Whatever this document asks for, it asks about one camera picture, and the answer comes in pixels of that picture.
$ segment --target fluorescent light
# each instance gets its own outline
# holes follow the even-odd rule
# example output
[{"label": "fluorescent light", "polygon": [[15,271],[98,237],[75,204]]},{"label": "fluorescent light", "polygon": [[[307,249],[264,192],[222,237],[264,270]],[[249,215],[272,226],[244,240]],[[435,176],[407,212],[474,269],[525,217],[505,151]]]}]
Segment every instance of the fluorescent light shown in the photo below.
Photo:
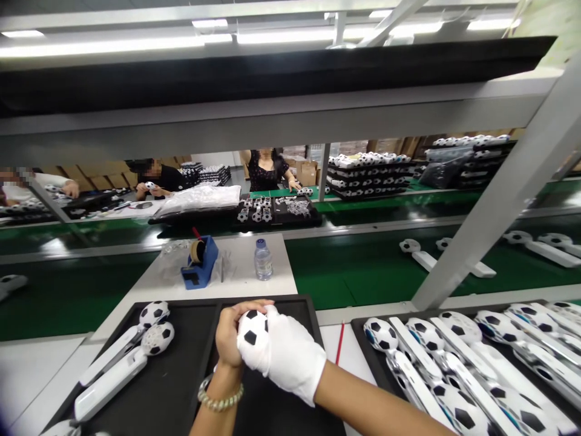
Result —
[{"label": "fluorescent light", "polygon": [[334,30],[292,30],[281,32],[240,33],[239,44],[280,44],[284,42],[328,41]]},{"label": "fluorescent light", "polygon": [[442,28],[442,22],[404,24],[397,26],[389,34],[394,36],[417,35],[420,33],[436,33]]},{"label": "fluorescent light", "polygon": [[2,32],[2,34],[8,38],[38,38],[39,36],[44,36],[44,33],[38,30],[15,30]]},{"label": "fluorescent light", "polygon": [[41,58],[47,56],[93,55],[99,53],[122,53],[125,51],[169,50],[204,46],[200,36],[174,38],[126,39],[120,41],[73,42],[70,44],[29,45],[0,48],[0,59]]},{"label": "fluorescent light", "polygon": [[217,20],[198,20],[192,21],[195,28],[215,28],[215,27],[228,27],[228,21],[224,18]]},{"label": "fluorescent light", "polygon": [[471,21],[468,24],[467,30],[503,30],[510,26],[510,28],[518,27],[520,18],[518,20],[508,19],[494,19],[494,20],[477,20]]},{"label": "fluorescent light", "polygon": [[373,11],[369,14],[369,18],[385,18],[392,14],[393,9],[383,9],[378,11]]}]

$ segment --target plastic bottle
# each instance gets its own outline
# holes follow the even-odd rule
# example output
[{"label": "plastic bottle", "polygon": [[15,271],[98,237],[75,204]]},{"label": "plastic bottle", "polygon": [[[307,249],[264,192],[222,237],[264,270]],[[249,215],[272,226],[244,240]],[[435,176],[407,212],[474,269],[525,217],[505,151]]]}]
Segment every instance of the plastic bottle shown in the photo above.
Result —
[{"label": "plastic bottle", "polygon": [[266,246],[264,239],[256,241],[256,250],[254,251],[254,270],[258,280],[270,280],[272,277],[272,256]]}]

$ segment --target beaded bracelet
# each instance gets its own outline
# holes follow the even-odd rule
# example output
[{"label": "beaded bracelet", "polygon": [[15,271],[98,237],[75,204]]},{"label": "beaded bracelet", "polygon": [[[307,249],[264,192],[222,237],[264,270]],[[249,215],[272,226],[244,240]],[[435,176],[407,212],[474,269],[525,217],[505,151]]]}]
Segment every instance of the beaded bracelet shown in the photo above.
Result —
[{"label": "beaded bracelet", "polygon": [[204,378],[204,381],[202,382],[202,384],[200,385],[200,389],[198,390],[198,401],[201,402],[208,409],[210,409],[212,412],[220,413],[231,408],[233,405],[236,405],[240,401],[242,395],[244,394],[244,385],[240,383],[240,389],[238,390],[238,392],[234,394],[232,397],[227,398],[226,400],[213,400],[210,397],[208,397],[206,393],[206,388],[210,384],[210,380],[212,380],[213,376],[214,374],[212,373],[206,378]]}]

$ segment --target black hair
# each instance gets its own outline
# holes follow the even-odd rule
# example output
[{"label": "black hair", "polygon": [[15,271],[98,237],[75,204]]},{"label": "black hair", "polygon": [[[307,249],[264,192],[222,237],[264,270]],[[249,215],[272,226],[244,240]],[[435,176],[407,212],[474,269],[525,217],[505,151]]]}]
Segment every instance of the black hair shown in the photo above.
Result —
[{"label": "black hair", "polygon": [[285,171],[284,171],[284,159],[278,153],[276,148],[272,149],[272,163],[274,164],[274,173],[276,175],[278,182],[284,176]]}]

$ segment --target gloved hand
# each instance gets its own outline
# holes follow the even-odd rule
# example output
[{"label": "gloved hand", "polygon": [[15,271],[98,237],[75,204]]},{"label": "gloved hand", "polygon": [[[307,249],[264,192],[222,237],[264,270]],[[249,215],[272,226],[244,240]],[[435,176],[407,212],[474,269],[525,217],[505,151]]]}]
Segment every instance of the gloved hand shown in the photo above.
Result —
[{"label": "gloved hand", "polygon": [[327,361],[325,350],[293,317],[265,306],[269,340],[256,347],[238,337],[238,350],[251,369],[257,369],[279,388],[300,397],[311,407]]}]

